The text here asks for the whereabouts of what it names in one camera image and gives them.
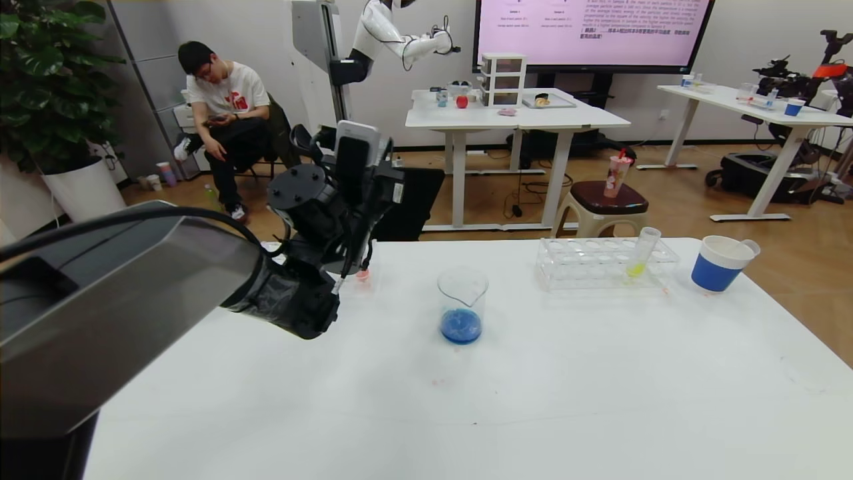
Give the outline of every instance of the man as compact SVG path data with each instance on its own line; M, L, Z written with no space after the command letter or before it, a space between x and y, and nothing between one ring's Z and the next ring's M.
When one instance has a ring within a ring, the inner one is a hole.
M254 70L219 58L201 42L181 45L177 58L187 73L198 136L180 138L175 158L186 160L203 144L219 201L231 218L245 223L248 210L237 192L235 172L246 171L270 152L270 97Z

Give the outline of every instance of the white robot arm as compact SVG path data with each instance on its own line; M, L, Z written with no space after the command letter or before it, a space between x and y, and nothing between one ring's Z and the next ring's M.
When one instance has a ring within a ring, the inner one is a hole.
M353 49L364 54L371 61L379 54L380 46L385 45L403 61L403 67L410 65L431 53L448 55L454 50L453 39L447 32L447 20L444 27L434 26L432 31L421 35L403 35L394 26L392 5L408 7L414 0L370 0L364 6L362 17L356 31Z

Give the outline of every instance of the white t-shirt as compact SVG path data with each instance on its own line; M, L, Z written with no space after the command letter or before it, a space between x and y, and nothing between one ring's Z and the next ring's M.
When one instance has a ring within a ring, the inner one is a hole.
M251 112L270 104L264 83L251 68L234 62L234 69L218 85L187 75L189 102L204 102L211 115Z

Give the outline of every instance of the yellow liquid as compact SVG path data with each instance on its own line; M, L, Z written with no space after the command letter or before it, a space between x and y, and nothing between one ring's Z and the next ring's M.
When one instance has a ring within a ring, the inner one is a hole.
M628 276L631 278L637 278L637 277L641 276L642 273L645 271L646 271L646 264L645 263L638 263L637 265L629 266L628 270L626 270L626 272L628 273Z

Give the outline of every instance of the blue liquid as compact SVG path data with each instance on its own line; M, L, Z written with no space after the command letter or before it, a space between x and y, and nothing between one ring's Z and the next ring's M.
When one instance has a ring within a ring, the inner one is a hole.
M468 345L483 333L479 315L466 308L449 310L441 318L441 333L457 345Z

